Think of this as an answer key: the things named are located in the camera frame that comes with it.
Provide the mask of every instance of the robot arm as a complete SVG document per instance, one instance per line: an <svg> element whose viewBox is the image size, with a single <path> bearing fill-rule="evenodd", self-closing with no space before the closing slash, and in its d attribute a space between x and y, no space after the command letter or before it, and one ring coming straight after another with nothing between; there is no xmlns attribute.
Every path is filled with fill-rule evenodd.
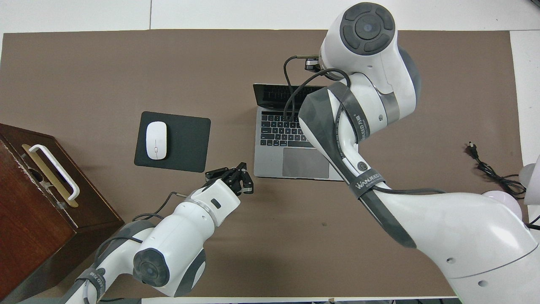
<svg viewBox="0 0 540 304"><path fill-rule="evenodd" d="M148 220L134 221L106 241L102 247L110 242L107 249L60 303L97 303L124 273L168 296L190 292L205 268L204 242L240 205L241 193L253 193L246 163L206 173L206 183L157 226Z"/></svg>
<svg viewBox="0 0 540 304"><path fill-rule="evenodd" d="M350 87L341 80L308 95L302 131L381 227L430 257L464 303L537 301L538 243L506 206L476 194L393 191L354 148L412 113L420 95L419 74L397 46L388 10L359 3L344 11L328 30L319 64L343 70Z"/></svg>

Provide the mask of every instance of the mouse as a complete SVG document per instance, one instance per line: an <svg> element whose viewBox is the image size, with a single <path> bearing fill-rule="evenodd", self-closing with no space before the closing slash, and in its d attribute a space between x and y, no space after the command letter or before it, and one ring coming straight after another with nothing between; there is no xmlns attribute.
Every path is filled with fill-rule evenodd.
<svg viewBox="0 0 540 304"><path fill-rule="evenodd" d="M167 125L163 121L151 122L146 127L146 154L153 160L167 156Z"/></svg>

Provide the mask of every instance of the white handle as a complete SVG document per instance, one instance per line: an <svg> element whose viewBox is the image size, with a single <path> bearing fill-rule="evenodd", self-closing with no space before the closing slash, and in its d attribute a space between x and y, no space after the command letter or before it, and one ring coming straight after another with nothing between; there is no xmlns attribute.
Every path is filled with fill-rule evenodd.
<svg viewBox="0 0 540 304"><path fill-rule="evenodd" d="M41 151L43 151L45 156L47 156L47 158L51 161L51 163L53 165L55 165L58 172L60 172L60 174L64 177L64 179L67 181L67 183L71 186L71 189L73 189L73 194L71 194L70 197L68 197L67 199L70 200L70 201L74 200L75 197L77 197L79 195L79 192L80 192L79 186L77 186L77 184L75 184L75 182L73 181L71 176L69 176L69 174L66 172L66 170L64 170L64 168L60 165L60 163L51 154L51 151L49 151L46 146L41 145L41 144L35 144L30 149L28 149L28 151L36 152L38 149L41 149Z"/></svg>

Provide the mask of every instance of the connector cable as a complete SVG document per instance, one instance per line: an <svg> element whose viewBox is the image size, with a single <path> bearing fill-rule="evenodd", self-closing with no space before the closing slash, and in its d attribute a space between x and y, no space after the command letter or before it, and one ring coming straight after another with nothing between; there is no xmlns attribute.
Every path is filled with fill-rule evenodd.
<svg viewBox="0 0 540 304"><path fill-rule="evenodd" d="M518 174L499 176L490 165L480 160L476 145L472 142L469 142L465 149L465 152L478 162L477 169L484 172L490 179L501 185L501 187L506 193L510 194L513 198L517 200L522 200L525 197L525 192L527 192L527 188L525 188L525 186L522 185L520 182L509 179L509 177L519 176Z"/></svg>

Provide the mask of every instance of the table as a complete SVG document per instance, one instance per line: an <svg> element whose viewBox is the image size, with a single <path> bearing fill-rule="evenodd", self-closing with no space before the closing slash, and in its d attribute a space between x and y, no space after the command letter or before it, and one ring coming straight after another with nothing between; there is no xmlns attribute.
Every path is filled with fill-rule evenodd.
<svg viewBox="0 0 540 304"><path fill-rule="evenodd" d="M6 34L0 121L54 135L126 221L197 173L133 164L145 111L212 120L207 170L251 168L252 84L283 83L290 55L317 53L318 30L150 30ZM472 140L497 171L521 168L508 32L400 32L423 77L416 112L360 146L396 189L498 189L464 152ZM300 83L303 62L289 71ZM319 79L314 84L328 84ZM400 247L340 182L254 178L255 194L206 243L190 296L451 296L422 253ZM174 204L163 214L169 214ZM59 296L86 266L46 295ZM120 277L107 296L161 296Z"/></svg>

